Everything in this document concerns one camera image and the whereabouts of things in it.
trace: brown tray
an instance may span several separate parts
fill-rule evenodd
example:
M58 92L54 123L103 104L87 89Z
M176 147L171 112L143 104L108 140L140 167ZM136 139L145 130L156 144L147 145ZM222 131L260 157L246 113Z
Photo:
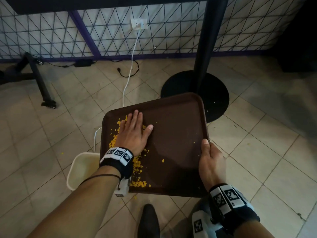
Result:
M134 110L143 112L143 124L153 124L146 150L142 152L142 172L132 181L146 181L146 187L131 186L129 192L171 196L202 197L207 194L198 173L201 140L208 137L204 104L194 93L157 99L106 113L102 122L103 157L119 127Z

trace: wire mesh panel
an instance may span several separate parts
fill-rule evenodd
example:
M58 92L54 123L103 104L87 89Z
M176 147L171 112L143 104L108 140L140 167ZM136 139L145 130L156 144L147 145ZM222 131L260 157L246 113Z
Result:
M17 15L0 0L0 59L92 56L67 12Z
M271 48L305 0L229 0L214 51ZM136 54L191 53L197 46L206 2L81 10L103 56L129 55L137 32L131 18L147 19Z

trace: finger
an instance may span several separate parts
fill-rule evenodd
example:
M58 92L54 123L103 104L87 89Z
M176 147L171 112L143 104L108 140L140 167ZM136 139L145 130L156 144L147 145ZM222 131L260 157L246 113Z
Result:
M210 144L210 156L213 159L219 159L222 158L224 155L222 152L217 148L217 146L214 143Z
M149 126L147 126L145 128L145 130L143 131L142 138L141 138L142 143L146 144L147 139L148 139L149 135L152 133L152 131L153 131L153 125L152 124L150 124Z
M133 118L132 118L131 124L130 124L130 130L134 129L134 127L135 127L135 124L136 124L137 119L138 119L138 113L139 113L139 111L137 109L133 113Z
M119 133L122 133L125 129L125 120L122 120L121 123L120 123L120 131Z
M137 119L137 124L135 125L135 129L141 130L142 123L143 123L143 114L141 112L139 112L138 119Z
M210 144L206 139L201 141L201 156L210 156Z
M128 114L128 118L126 119L125 128L129 128L131 124L132 114Z

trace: hand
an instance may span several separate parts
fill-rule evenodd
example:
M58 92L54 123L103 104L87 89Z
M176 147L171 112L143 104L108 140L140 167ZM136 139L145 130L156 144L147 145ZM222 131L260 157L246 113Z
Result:
M120 123L120 131L117 136L115 147L123 147L131 150L134 156L138 156L144 149L147 138L153 130L153 125L146 127L142 134L143 114L138 110L129 114L126 122Z
M222 152L206 139L201 142L198 171L207 191L226 181L226 160Z

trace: forearm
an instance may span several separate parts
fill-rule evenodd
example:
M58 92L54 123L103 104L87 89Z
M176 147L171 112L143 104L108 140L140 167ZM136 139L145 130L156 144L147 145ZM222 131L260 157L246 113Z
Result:
M274 238L272 234L258 221L248 221L240 225L234 232L235 238Z
M98 174L120 176L118 170L110 166L99 168L93 175ZM114 176L87 180L50 213L29 238L95 237L118 183L119 179Z

